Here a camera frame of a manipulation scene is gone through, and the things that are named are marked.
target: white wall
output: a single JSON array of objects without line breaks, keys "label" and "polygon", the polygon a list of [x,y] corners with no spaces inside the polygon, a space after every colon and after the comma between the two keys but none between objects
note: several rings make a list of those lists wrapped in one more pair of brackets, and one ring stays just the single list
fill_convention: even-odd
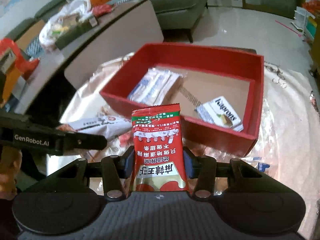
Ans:
[{"label": "white wall", "polygon": [[9,8],[0,17],[0,39],[26,18],[33,17],[35,13],[51,0],[21,0]]}]

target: metal screw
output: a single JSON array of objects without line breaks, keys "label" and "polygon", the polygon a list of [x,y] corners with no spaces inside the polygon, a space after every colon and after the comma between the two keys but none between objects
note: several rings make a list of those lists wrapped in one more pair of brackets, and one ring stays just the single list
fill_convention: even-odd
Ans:
[{"label": "metal screw", "polygon": [[119,198],[122,196],[122,192],[120,190],[110,190],[108,191],[107,193],[107,196],[110,197],[110,198]]},{"label": "metal screw", "polygon": [[207,190],[201,189],[196,192],[196,196],[199,198],[208,198],[211,196],[211,193]]}]

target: open cardboard box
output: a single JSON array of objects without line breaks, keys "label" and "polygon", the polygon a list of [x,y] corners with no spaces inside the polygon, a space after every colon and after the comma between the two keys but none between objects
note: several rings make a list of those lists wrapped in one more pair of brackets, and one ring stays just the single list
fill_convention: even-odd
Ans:
[{"label": "open cardboard box", "polygon": [[[180,103],[184,138],[240,157],[255,145],[263,97],[263,56],[240,50],[189,44],[147,44],[127,61],[100,94],[119,114],[147,107],[127,99],[151,67],[187,73],[182,87],[168,99]],[[205,103],[224,96],[243,120],[241,132],[203,122],[194,98]]]}]

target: pink stick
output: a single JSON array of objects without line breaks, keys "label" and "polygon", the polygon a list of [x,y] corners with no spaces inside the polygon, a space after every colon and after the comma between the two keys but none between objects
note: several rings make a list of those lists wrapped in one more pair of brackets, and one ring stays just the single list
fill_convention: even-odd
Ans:
[{"label": "pink stick", "polygon": [[294,33],[298,34],[298,36],[299,36],[299,37],[301,37],[301,36],[302,36],[302,34],[297,33],[295,30],[293,30],[293,29],[291,29],[290,27],[288,27],[288,26],[284,25],[283,23],[278,22],[277,20],[275,20],[275,21],[276,21],[276,23],[279,23],[279,24],[281,24],[282,26],[286,27],[287,29],[289,29],[289,30],[293,31]]}]

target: gray textured surface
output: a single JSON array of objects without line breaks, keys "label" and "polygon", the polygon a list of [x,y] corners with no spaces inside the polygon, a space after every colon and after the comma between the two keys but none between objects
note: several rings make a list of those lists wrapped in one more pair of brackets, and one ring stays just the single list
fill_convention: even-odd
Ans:
[{"label": "gray textured surface", "polygon": [[196,202],[186,192],[133,192],[122,201],[109,203],[100,217],[84,229],[64,236],[37,236],[24,232],[19,240],[108,239],[248,239],[301,240],[295,234],[255,237],[239,233],[221,221],[208,203]]}]

